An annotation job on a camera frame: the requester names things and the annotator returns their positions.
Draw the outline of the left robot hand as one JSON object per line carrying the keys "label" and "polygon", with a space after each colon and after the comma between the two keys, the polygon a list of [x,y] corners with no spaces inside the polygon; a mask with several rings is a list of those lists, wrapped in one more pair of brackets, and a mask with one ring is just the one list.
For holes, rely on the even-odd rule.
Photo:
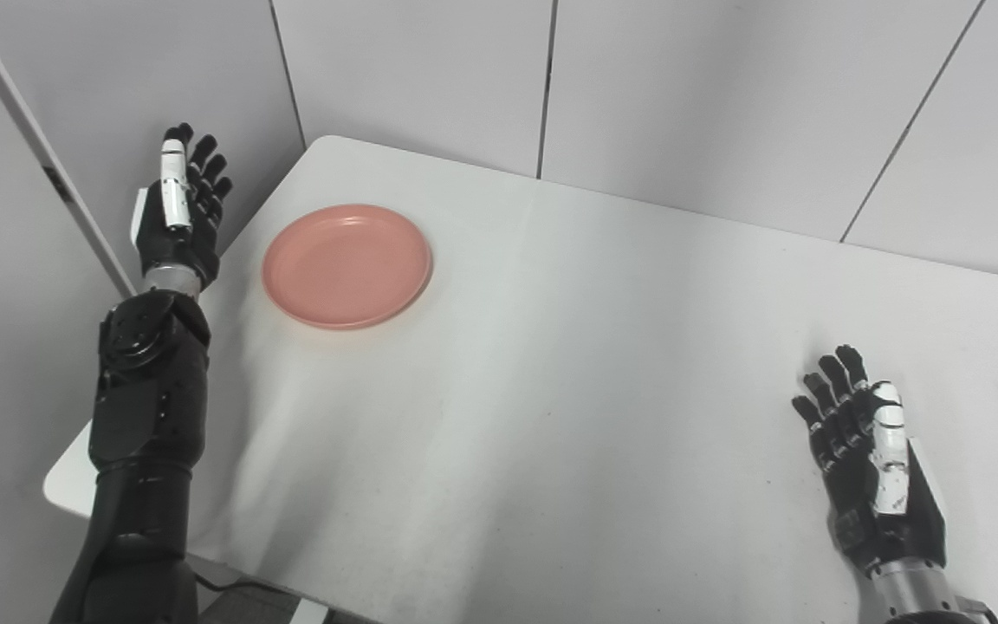
{"label": "left robot hand", "polygon": [[197,137],[189,123],[164,133],[158,180],[139,189],[131,238],[142,289],[198,297],[217,280],[218,229],[233,183],[214,135]]}

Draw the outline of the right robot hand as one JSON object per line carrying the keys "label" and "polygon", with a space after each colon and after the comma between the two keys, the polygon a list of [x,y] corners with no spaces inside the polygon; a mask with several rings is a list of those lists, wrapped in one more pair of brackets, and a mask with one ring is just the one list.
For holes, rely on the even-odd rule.
{"label": "right robot hand", "polygon": [[840,552],[866,576],[915,558],[947,563],[945,517],[907,431],[902,398],[889,380],[868,378],[862,354],[839,345],[801,379],[792,407],[807,426]]}

